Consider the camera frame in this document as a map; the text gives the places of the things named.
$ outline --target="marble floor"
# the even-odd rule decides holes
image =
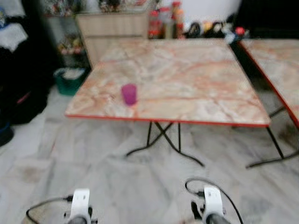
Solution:
[[[267,111],[280,106],[269,91],[259,95]],[[264,128],[182,125],[183,151],[202,160],[202,168],[179,156],[165,139],[129,158],[143,146],[146,122],[68,119],[70,97],[54,87],[44,112],[29,124],[15,126],[15,137],[0,148],[0,223],[29,223],[25,211],[45,199],[89,188],[90,204],[100,224],[190,224],[187,178],[199,176],[219,184],[233,199],[245,224],[299,223],[299,159],[250,170],[245,165],[277,156]],[[297,145],[288,115],[271,125],[284,152]],[[168,131],[176,142],[176,128]],[[194,185],[202,188],[202,183]],[[223,199],[227,218],[236,213]],[[32,212],[41,223],[65,223],[69,204],[54,203]]]

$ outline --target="plastic basket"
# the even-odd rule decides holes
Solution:
[[[65,72],[69,70],[68,68],[58,69],[54,72],[54,78],[58,87],[60,94],[67,96],[74,96],[81,84],[86,78],[86,69],[80,69],[82,75],[76,79],[66,79],[64,78]]]

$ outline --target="cabinet top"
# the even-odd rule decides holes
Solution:
[[[99,8],[98,1],[93,0],[87,4],[86,9],[78,15],[118,15],[118,14],[139,14],[145,12],[154,0],[146,0],[142,5],[125,6],[119,12],[102,12]]]

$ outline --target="purple cup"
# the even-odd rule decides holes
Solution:
[[[126,105],[134,105],[137,101],[137,87],[134,84],[126,84],[121,88],[122,97]]]

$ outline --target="white device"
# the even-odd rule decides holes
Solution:
[[[205,210],[202,216],[203,223],[206,224],[208,217],[212,214],[224,217],[220,190],[213,186],[204,187],[204,194]]]
[[[86,220],[87,224],[91,224],[91,217],[88,214],[89,207],[89,189],[77,189],[74,192],[73,201],[71,203],[71,214],[68,223],[76,218]]]

